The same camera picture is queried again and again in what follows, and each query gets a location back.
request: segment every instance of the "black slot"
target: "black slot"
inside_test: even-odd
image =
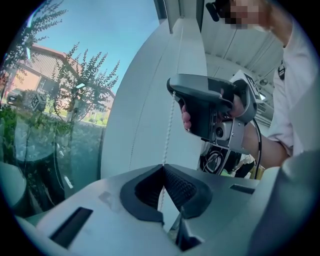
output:
[[[164,224],[158,211],[163,186],[184,219],[199,217],[212,199],[212,191],[202,181],[169,164],[159,164],[122,186],[121,203],[138,220]]]
[[[79,207],[50,237],[58,245],[68,248],[93,210]]]
[[[230,189],[236,190],[236,191],[239,191],[239,192],[243,192],[243,193],[246,193],[246,194],[250,194],[250,195],[252,195],[255,192],[254,188],[247,187],[247,186],[242,186],[242,185],[238,185],[238,184],[233,184],[230,187]]]
[[[179,230],[176,236],[175,244],[183,252],[201,244],[201,241],[198,238],[190,236],[190,234],[187,231],[185,221],[183,219],[180,220]]]

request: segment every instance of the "white shirt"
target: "white shirt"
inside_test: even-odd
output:
[[[243,161],[244,165],[251,164],[254,160],[254,157],[250,154],[242,154],[240,158],[240,162]]]
[[[319,72],[319,59],[294,19],[289,42],[283,51],[284,80],[276,70],[273,78],[274,113],[268,138],[280,142],[290,156],[296,156],[302,153],[303,146],[293,130],[289,112],[314,83]]]

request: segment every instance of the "brick building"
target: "brick building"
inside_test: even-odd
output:
[[[20,61],[18,65],[22,68],[23,74],[20,70],[13,70],[11,72],[11,79],[5,89],[5,95],[14,89],[34,90],[39,92],[50,92],[53,87],[58,86],[57,84],[57,64],[62,65],[66,61],[67,55],[63,52],[59,52],[47,47],[43,47],[34,44],[30,48],[31,60]],[[77,71],[81,71],[81,66],[75,60],[69,61],[71,73],[73,76],[77,75]],[[109,115],[111,110],[115,94],[110,90],[109,102],[106,103],[106,113]],[[88,115],[96,115],[97,111],[91,111]]]

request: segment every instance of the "gray plastic housing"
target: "gray plastic housing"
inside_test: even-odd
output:
[[[249,123],[257,113],[257,103],[255,95],[243,79],[230,82],[202,75],[176,74],[167,81],[166,86],[171,95],[175,92],[175,100],[180,108],[185,105],[191,116],[191,128],[188,132],[218,147],[248,154],[242,148],[242,140],[245,124]],[[217,114],[228,113],[234,107],[235,90],[238,91],[244,105],[244,112],[232,119],[231,128],[228,125],[226,129],[223,125],[223,138],[229,139],[221,140],[215,134]]]
[[[319,154],[317,150],[291,157],[281,168],[265,170],[260,181],[165,165],[168,170],[175,170],[178,179],[187,180],[200,190],[205,188],[205,194],[211,194],[200,215],[181,218],[175,243],[162,228],[161,221],[138,219],[121,201],[125,184],[137,178],[139,182],[147,181],[153,170],[165,171],[161,165],[132,170],[86,186],[43,217],[36,227],[41,237],[36,239],[45,242],[45,238],[52,237],[82,207],[92,210],[92,214],[74,235],[67,248],[69,255],[249,256],[266,252],[272,255],[272,250],[287,242],[306,223],[319,200],[320,172],[315,172]],[[152,191],[141,196],[148,198]],[[193,198],[185,200],[184,186],[180,193],[184,204]],[[192,207],[196,209],[198,201]],[[61,254],[58,245],[47,243],[46,246],[50,249],[48,255]]]

